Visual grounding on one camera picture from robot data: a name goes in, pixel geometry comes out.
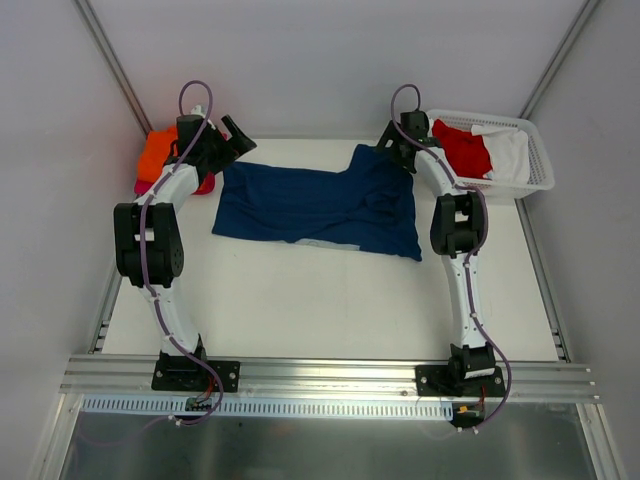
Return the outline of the aluminium mounting rail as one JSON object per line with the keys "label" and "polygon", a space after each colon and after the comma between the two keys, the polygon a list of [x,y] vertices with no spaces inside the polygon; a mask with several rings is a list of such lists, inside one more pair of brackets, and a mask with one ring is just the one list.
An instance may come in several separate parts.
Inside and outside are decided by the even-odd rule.
{"label": "aluminium mounting rail", "polygon": [[[433,390],[417,361],[240,358],[237,390],[226,398],[326,400],[416,400],[449,394]],[[146,394],[152,391],[156,358],[147,355],[74,355],[68,361],[62,393]],[[599,404],[591,369],[564,362],[513,362],[504,375],[512,402]]]}

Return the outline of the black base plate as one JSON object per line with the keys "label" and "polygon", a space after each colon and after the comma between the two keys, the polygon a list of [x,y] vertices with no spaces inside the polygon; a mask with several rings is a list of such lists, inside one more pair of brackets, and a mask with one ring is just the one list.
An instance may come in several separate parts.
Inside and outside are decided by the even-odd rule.
{"label": "black base plate", "polygon": [[[207,365],[216,372],[224,392],[238,390],[241,364],[237,361],[207,360]],[[213,375],[204,367],[185,356],[169,356],[162,353],[156,361],[151,389],[163,392],[205,393],[209,386],[219,392]]]}
{"label": "black base plate", "polygon": [[444,365],[418,365],[414,369],[417,393],[421,397],[495,397],[503,398],[506,394],[507,381],[501,369],[490,376],[472,379],[458,379]]}

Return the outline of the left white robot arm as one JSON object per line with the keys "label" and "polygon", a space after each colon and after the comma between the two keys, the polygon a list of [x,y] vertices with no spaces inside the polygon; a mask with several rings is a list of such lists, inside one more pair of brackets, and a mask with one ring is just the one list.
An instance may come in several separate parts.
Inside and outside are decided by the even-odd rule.
{"label": "left white robot arm", "polygon": [[156,391],[235,392],[240,364],[211,361],[181,292],[185,254],[177,214],[210,175],[255,149],[255,142],[225,115],[220,126],[201,114],[176,120],[160,177],[149,190],[113,211],[116,266],[148,302],[161,338],[152,379]]}

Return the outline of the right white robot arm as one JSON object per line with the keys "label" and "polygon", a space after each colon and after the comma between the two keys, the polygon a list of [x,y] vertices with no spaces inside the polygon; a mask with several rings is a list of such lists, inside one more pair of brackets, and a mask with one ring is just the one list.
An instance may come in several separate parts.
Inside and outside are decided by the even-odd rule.
{"label": "right white robot arm", "polygon": [[421,110],[393,117],[376,150],[409,173],[421,176],[435,197],[429,232],[433,252],[440,256],[449,282],[456,340],[445,368],[419,377],[446,395],[482,392],[496,373],[494,346],[484,325],[479,295],[479,253],[488,234],[484,196],[460,182],[429,135],[430,122]]}

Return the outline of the red t shirt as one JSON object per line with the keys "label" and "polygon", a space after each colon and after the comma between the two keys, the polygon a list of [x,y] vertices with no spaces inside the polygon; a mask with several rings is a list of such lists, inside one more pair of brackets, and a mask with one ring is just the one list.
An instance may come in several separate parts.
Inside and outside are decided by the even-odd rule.
{"label": "red t shirt", "polygon": [[483,179],[492,171],[489,152],[480,136],[450,127],[440,119],[434,121],[432,132],[457,176]]}

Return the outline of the blue t shirt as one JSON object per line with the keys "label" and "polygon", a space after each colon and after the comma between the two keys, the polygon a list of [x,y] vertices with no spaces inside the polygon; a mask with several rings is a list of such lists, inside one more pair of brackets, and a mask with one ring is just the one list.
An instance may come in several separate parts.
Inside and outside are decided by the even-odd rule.
{"label": "blue t shirt", "polygon": [[340,172],[237,162],[223,178],[215,235],[422,259],[413,178],[370,146]]}

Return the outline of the white t shirt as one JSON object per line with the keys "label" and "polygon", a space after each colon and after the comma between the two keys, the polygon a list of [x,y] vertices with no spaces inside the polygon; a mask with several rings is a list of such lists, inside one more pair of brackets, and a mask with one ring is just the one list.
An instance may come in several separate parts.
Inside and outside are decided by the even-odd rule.
{"label": "white t shirt", "polygon": [[527,184],[530,179],[529,136],[513,127],[473,125],[471,134],[482,139],[491,169],[484,179]]}

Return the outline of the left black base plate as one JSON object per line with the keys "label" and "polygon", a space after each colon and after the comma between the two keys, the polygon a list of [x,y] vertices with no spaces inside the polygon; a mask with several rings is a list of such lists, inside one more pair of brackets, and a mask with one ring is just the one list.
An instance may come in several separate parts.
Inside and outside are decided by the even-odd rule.
{"label": "left black base plate", "polygon": [[[241,364],[237,361],[207,360],[207,365],[216,372],[224,392],[238,390]],[[185,356],[169,356],[162,353],[156,361],[151,389],[163,392],[205,393],[209,386],[219,392],[213,375],[204,367]]]}

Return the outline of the orange folded t shirt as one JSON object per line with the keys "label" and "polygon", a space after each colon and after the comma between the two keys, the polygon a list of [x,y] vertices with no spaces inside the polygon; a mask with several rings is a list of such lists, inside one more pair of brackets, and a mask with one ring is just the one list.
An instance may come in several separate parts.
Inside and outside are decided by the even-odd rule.
{"label": "orange folded t shirt", "polygon": [[170,147],[177,140],[176,126],[153,130],[147,138],[137,164],[137,180],[153,184],[161,175]]}

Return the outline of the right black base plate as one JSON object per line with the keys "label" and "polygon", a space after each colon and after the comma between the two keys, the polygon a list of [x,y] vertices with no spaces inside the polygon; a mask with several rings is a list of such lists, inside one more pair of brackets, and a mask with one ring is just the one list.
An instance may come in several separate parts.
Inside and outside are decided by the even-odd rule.
{"label": "right black base plate", "polygon": [[417,393],[421,397],[495,397],[503,398],[506,394],[507,381],[501,369],[490,376],[472,379],[458,379],[444,365],[418,365],[414,369]]}

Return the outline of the white plastic basket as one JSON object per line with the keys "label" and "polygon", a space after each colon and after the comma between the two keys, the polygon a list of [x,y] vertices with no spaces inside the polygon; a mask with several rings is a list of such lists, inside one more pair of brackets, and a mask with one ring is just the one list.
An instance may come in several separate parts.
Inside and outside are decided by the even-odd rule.
{"label": "white plastic basket", "polygon": [[450,127],[470,133],[473,125],[482,125],[513,127],[523,130],[529,136],[530,179],[527,184],[459,177],[453,170],[457,182],[479,188],[487,196],[511,199],[521,199],[536,192],[549,190],[555,185],[551,161],[539,131],[532,122],[512,117],[443,109],[431,109],[427,115],[432,127],[434,121],[440,119]]}

